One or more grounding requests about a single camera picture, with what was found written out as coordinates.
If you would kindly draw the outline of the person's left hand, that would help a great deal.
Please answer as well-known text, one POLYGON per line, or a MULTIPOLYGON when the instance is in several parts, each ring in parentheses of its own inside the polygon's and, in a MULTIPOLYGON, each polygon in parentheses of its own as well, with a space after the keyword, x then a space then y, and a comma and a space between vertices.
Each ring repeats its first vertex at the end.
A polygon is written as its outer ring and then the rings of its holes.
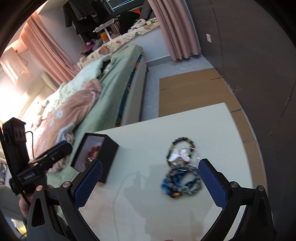
MULTIPOLYGON (((34 196, 34 193, 25 194, 25 197, 27 198, 27 200, 28 200, 29 203, 32 202, 33 196, 34 196)), ((27 204, 27 202, 25 201, 24 197, 21 197, 20 198, 18 204, 19 204, 19 207, 20 207, 20 210, 21 210, 22 215, 25 218, 28 218, 30 207, 29 207, 29 204, 27 204)))

